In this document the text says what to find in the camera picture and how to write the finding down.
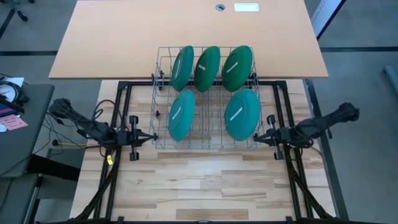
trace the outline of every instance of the gray carpet floor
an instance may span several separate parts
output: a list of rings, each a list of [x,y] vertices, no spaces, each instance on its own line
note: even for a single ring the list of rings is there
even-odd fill
[[[305,1],[310,15],[319,2]],[[58,50],[75,3],[76,0],[37,0],[29,4],[23,0],[21,8],[29,22],[14,15],[0,39],[0,51]],[[348,0],[320,39],[320,47],[398,45],[397,11],[395,0]],[[8,13],[8,6],[0,4],[0,22]],[[398,98],[382,68],[392,65],[398,70],[398,52],[324,53],[323,57],[330,77],[314,81],[322,113],[327,114],[346,101],[361,109],[358,122],[331,129],[331,150],[349,217],[397,223],[394,212],[398,201]],[[49,80],[54,58],[0,56],[0,72],[25,77],[28,83],[52,83],[54,98],[70,99],[76,110],[89,116],[95,107],[100,81]],[[73,128],[55,128],[76,143],[85,143]],[[48,130],[43,129],[39,138],[45,141]],[[38,141],[37,148],[43,141]],[[71,205],[71,198],[47,200],[40,204],[36,220],[65,220]]]

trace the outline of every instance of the white label sticker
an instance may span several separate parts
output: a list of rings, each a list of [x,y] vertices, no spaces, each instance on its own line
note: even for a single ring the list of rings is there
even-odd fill
[[[238,111],[234,114],[234,116],[232,116],[229,121],[232,121],[241,111],[243,110],[243,108],[239,108]]]
[[[238,62],[235,62],[235,64],[232,65],[232,67],[229,68],[229,69],[226,71],[226,73],[230,72],[230,71],[231,71],[234,67],[236,67],[237,65],[238,65]]]
[[[177,78],[178,75],[180,74],[180,73],[178,72],[178,69],[180,68],[180,62],[181,62],[181,60],[178,60],[177,71],[176,71],[177,74],[175,74],[175,78]]]
[[[206,70],[206,68],[205,68],[205,67],[203,67],[203,66],[201,66],[201,65],[198,65],[198,67],[199,67],[199,68],[201,68],[203,71],[205,71],[205,70]]]
[[[257,3],[235,3],[235,12],[258,12],[259,10]]]
[[[180,110],[181,110],[181,106],[180,106],[180,108],[178,109],[178,111],[176,112],[176,114],[173,116],[172,120],[174,120],[174,118],[177,116],[177,114],[180,112]]]

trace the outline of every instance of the pink paper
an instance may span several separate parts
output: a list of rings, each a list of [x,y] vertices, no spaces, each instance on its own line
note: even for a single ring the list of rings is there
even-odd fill
[[[0,118],[0,124],[4,125],[8,130],[14,130],[27,126],[27,123],[18,118],[14,114]]]

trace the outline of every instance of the wooden table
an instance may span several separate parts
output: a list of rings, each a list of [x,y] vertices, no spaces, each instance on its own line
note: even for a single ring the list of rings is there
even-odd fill
[[[114,100],[117,84],[116,80],[103,81],[98,101]],[[287,84],[298,123],[310,117],[307,97],[301,80],[288,80]],[[138,127],[143,131],[149,129],[151,97],[151,86],[132,89],[129,114],[139,117]],[[271,87],[261,87],[261,105],[264,121],[267,115],[276,113]],[[104,104],[103,109],[99,121],[110,122],[113,105]],[[124,216],[125,220],[251,221],[294,217],[285,161],[274,160],[273,147],[159,150],[146,142],[138,148],[140,160],[135,162],[129,161],[130,150],[125,147],[122,152],[113,220],[118,216]],[[309,189],[325,210],[334,215],[321,156],[313,149],[304,149],[302,159]],[[102,163],[98,148],[86,150],[71,217],[78,215],[94,196]],[[301,191],[298,192],[300,205],[304,207]],[[101,217],[107,198],[104,197]]]
[[[100,0],[77,2],[49,77],[148,78],[159,47],[185,45],[248,45],[259,77],[328,76],[303,0]]]

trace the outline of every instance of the teal plate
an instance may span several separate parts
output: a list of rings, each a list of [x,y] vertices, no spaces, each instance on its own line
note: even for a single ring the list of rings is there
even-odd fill
[[[180,50],[172,70],[172,86],[181,91],[187,85],[193,67],[193,47],[186,46]]]
[[[250,47],[243,45],[235,48],[226,59],[221,72],[224,87],[231,92],[240,89],[250,76],[252,63]]]
[[[169,114],[169,133],[181,141],[189,133],[195,112],[195,96],[191,90],[181,91],[173,102]]]
[[[208,47],[200,56],[195,68],[193,84],[200,92],[207,91],[213,84],[220,67],[220,49]]]
[[[252,90],[237,91],[230,99],[224,114],[226,131],[237,141],[253,134],[260,117],[260,100]]]

